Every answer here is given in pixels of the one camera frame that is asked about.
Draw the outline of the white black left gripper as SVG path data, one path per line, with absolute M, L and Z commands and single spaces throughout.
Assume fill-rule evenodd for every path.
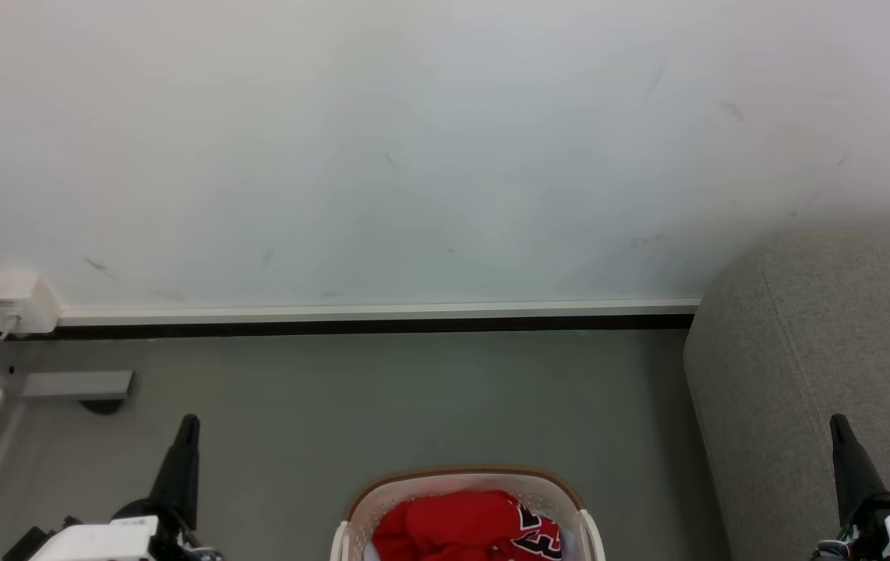
M 221 560 L 198 527 L 200 420 L 185 415 L 148 499 L 125 506 L 105 524 L 69 523 L 50 533 L 29 560 Z

